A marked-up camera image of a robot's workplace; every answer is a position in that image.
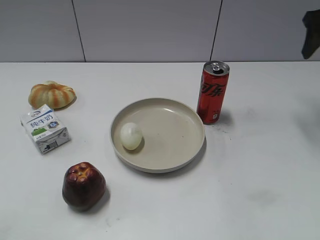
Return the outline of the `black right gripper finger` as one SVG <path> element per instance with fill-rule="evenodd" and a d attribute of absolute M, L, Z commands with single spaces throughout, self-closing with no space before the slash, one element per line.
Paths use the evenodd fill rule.
<path fill-rule="evenodd" d="M 320 47 L 320 10 L 307 11 L 302 19 L 306 28 L 302 56 L 308 60 Z"/>

